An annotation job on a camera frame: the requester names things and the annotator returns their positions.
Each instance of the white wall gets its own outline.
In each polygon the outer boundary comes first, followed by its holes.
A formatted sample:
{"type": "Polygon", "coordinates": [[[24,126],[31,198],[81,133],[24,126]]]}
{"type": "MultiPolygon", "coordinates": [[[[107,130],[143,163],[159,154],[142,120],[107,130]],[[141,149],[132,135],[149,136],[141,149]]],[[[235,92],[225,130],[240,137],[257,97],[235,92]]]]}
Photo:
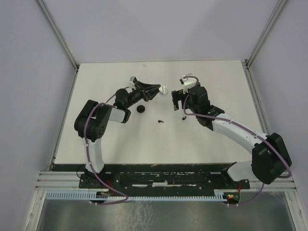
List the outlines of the white wall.
{"type": "Polygon", "coordinates": [[[277,0],[45,0],[78,63],[247,59],[277,0]]]}
{"type": "Polygon", "coordinates": [[[0,7],[0,230],[22,230],[74,70],[33,0],[0,7]]]}
{"type": "Polygon", "coordinates": [[[308,212],[308,1],[292,0],[253,65],[272,131],[285,140],[308,212]]]}

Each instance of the purple cable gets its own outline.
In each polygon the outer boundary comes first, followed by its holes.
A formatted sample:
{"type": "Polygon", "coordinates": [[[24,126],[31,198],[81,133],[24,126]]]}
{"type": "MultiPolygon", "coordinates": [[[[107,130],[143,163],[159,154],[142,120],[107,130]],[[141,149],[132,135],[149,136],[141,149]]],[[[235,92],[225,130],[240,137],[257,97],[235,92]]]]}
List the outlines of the purple cable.
{"type": "Polygon", "coordinates": [[[86,124],[85,124],[85,128],[84,128],[84,130],[83,130],[83,136],[84,136],[84,139],[85,139],[85,141],[86,141],[87,160],[88,160],[88,162],[89,162],[89,166],[90,166],[90,168],[91,168],[91,170],[92,170],[94,176],[95,176],[96,179],[97,179],[102,185],[104,185],[106,188],[108,188],[108,189],[110,189],[110,190],[112,190],[112,191],[114,191],[114,192],[116,192],[116,193],[118,193],[118,194],[120,194],[120,195],[122,195],[122,196],[125,197],[125,199],[122,199],[122,200],[106,202],[106,203],[99,204],[99,205],[113,205],[113,204],[118,204],[118,203],[124,202],[124,201],[126,201],[126,200],[128,199],[128,196],[127,196],[125,193],[122,193],[122,192],[120,192],[120,191],[114,189],[113,187],[110,187],[108,184],[106,184],[104,181],[102,181],[101,178],[97,175],[95,169],[93,168],[93,165],[92,165],[92,163],[91,163],[91,160],[90,160],[90,153],[89,153],[89,146],[88,146],[89,142],[88,142],[87,134],[86,134],[86,133],[87,133],[87,127],[88,127],[89,121],[90,121],[91,116],[93,115],[94,111],[95,111],[99,106],[101,106],[101,105],[107,105],[107,103],[108,103],[113,97],[115,97],[115,95],[116,95],[116,94],[114,94],[113,96],[111,96],[105,103],[99,103],[98,105],[96,105],[95,107],[93,107],[92,111],[90,112],[90,114],[89,114],[89,116],[88,116],[88,118],[87,118],[87,121],[86,121],[86,124]]]}
{"type": "MultiPolygon", "coordinates": [[[[197,84],[199,83],[199,79],[198,79],[197,77],[195,77],[195,76],[185,76],[185,77],[183,77],[183,78],[194,78],[194,79],[196,79],[196,80],[197,80],[196,86],[197,86],[197,84]]],[[[243,126],[243,125],[241,125],[241,124],[239,124],[239,123],[237,123],[237,122],[231,121],[230,119],[220,118],[220,117],[215,117],[215,116],[210,116],[210,115],[208,116],[208,115],[196,114],[196,113],[187,113],[187,112],[186,112],[186,102],[187,102],[187,100],[188,100],[188,97],[189,97],[189,95],[187,95],[187,97],[185,98],[184,104],[183,104],[183,110],[184,110],[184,114],[185,114],[185,115],[187,115],[187,116],[189,116],[189,115],[190,115],[190,116],[198,116],[198,117],[204,117],[204,118],[209,118],[209,119],[218,119],[218,120],[226,121],[226,122],[228,122],[228,123],[232,123],[232,124],[238,126],[239,128],[241,128],[241,129],[247,131],[248,133],[250,133],[250,134],[252,134],[253,136],[257,137],[259,140],[263,141],[263,142],[264,142],[264,143],[265,143],[265,144],[277,155],[277,157],[281,160],[281,162],[283,163],[283,165],[286,167],[286,169],[287,169],[287,171],[288,171],[289,174],[288,174],[287,176],[280,176],[279,178],[289,178],[289,177],[292,176],[290,167],[288,166],[288,164],[286,163],[286,161],[283,159],[283,157],[279,154],[279,152],[278,152],[269,142],[267,142],[264,138],[258,136],[258,135],[257,135],[255,132],[253,132],[252,130],[246,128],[245,126],[243,126]]],[[[245,204],[248,204],[248,203],[250,203],[250,202],[252,202],[252,201],[258,199],[259,196],[260,196],[261,193],[262,193],[263,188],[264,188],[264,183],[262,184],[262,186],[261,186],[261,188],[260,188],[260,191],[259,191],[252,199],[250,199],[250,200],[248,200],[248,201],[245,201],[245,202],[243,202],[243,203],[240,203],[240,205],[245,205],[245,204]]]]}

